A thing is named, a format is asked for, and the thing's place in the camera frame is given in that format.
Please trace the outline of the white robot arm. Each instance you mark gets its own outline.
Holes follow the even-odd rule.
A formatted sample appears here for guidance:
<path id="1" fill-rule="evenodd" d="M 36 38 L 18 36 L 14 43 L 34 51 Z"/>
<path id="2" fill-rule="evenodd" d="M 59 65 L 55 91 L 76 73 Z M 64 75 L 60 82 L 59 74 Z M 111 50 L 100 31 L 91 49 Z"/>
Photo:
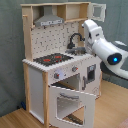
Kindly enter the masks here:
<path id="1" fill-rule="evenodd" d="M 102 27 L 93 20 L 85 20 L 82 27 L 84 28 L 85 48 L 89 54 L 101 59 L 101 70 L 106 74 L 128 80 L 128 71 L 122 69 L 122 65 L 128 58 L 128 46 L 120 41 L 108 42 Z"/>

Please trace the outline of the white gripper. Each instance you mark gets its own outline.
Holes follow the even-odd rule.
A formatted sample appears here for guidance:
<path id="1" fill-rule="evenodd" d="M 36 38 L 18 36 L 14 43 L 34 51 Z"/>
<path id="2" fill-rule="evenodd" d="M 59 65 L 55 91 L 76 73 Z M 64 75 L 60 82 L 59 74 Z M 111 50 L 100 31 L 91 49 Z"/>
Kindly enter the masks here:
<path id="1" fill-rule="evenodd" d="M 84 28 L 86 51 L 92 54 L 94 41 L 104 37 L 102 27 L 98 26 L 93 20 L 85 20 L 82 27 Z"/>

